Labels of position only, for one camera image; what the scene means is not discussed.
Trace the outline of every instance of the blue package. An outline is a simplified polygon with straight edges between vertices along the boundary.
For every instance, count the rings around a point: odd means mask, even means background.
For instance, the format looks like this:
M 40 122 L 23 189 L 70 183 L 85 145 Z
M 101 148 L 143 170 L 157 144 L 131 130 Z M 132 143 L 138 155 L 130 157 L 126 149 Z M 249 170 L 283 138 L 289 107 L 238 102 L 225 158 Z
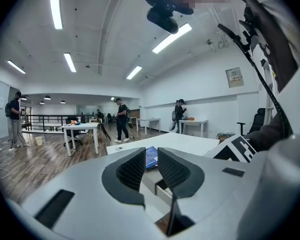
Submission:
M 145 168 L 158 166 L 158 150 L 152 146 L 145 150 Z

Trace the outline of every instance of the white bucket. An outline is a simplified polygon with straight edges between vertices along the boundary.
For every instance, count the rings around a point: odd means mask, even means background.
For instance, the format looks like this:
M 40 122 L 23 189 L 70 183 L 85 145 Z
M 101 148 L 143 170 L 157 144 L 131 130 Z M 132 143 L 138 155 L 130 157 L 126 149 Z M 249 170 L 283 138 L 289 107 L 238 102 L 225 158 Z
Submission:
M 35 137 L 35 141 L 38 146 L 42 146 L 42 137 Z

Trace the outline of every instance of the ceiling light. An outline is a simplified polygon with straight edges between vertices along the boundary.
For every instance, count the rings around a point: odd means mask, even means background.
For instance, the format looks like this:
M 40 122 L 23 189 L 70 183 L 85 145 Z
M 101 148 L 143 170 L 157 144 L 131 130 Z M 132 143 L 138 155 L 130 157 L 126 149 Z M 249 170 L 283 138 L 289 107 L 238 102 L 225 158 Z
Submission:
M 159 43 L 159 45 L 152 51 L 155 54 L 160 53 L 164 48 L 166 48 L 168 45 L 170 45 L 172 42 L 177 40 L 179 37 L 183 36 L 185 33 L 189 32 L 190 30 L 192 30 L 192 27 L 189 25 L 189 23 L 186 23 L 185 25 L 180 27 L 178 33 L 169 35 L 166 39 Z
M 65 53 L 64 57 L 65 57 L 66 62 L 68 63 L 68 66 L 69 66 L 71 72 L 77 72 L 74 63 L 72 62 L 70 53 Z
M 54 28 L 56 30 L 62 30 L 62 20 L 60 11 L 60 0 L 50 0 L 52 19 L 54 23 Z
M 141 69 L 141 66 L 136 66 L 135 69 L 130 73 L 130 75 L 128 75 L 126 79 L 131 80 Z
M 14 64 L 11 60 L 8 60 L 8 63 L 14 67 L 16 70 L 20 71 L 22 74 L 25 74 L 26 72 L 24 72 L 20 67 L 18 67 L 16 64 Z

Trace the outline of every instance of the black shirt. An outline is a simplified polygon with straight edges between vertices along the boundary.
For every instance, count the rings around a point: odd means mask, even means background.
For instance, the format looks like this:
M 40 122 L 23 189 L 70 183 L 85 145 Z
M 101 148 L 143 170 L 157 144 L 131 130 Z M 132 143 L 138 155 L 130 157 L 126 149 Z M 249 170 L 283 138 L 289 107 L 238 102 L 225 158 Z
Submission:
M 19 111 L 19 101 L 15 100 L 15 99 L 11 100 L 10 101 L 10 109 L 15 109 L 16 111 Z M 10 111 L 10 119 L 19 120 L 20 115 L 15 114 L 12 111 Z
M 174 113 L 175 113 L 175 120 L 181 120 L 184 116 L 184 112 L 186 110 L 183 110 L 182 106 L 179 106 L 178 104 L 174 107 Z
M 127 111 L 127 106 L 125 105 L 125 104 L 121 104 L 120 106 L 119 106 L 119 109 L 118 109 L 118 113 L 121 113 L 121 112 L 123 112 L 123 111 Z M 117 118 L 120 120 L 120 121 L 125 121 L 125 120 L 127 120 L 127 115 L 126 114 L 124 114 L 124 115 L 118 115 L 117 116 Z

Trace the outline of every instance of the black pants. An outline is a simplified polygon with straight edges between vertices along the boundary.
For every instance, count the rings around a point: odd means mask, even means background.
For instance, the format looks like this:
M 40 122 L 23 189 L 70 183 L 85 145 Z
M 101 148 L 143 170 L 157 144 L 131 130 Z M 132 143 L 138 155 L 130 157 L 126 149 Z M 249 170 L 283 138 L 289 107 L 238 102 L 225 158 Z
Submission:
M 176 121 L 176 126 L 178 127 L 178 129 L 176 130 L 176 134 L 179 134 L 180 133 L 180 122 L 179 120 Z M 181 134 L 184 132 L 184 124 L 182 123 L 181 124 Z
M 121 141 L 121 134 L 122 131 L 125 134 L 125 137 L 128 139 L 129 138 L 129 133 L 127 130 L 127 121 L 126 120 L 117 120 L 116 121 L 116 129 L 118 131 L 118 141 Z

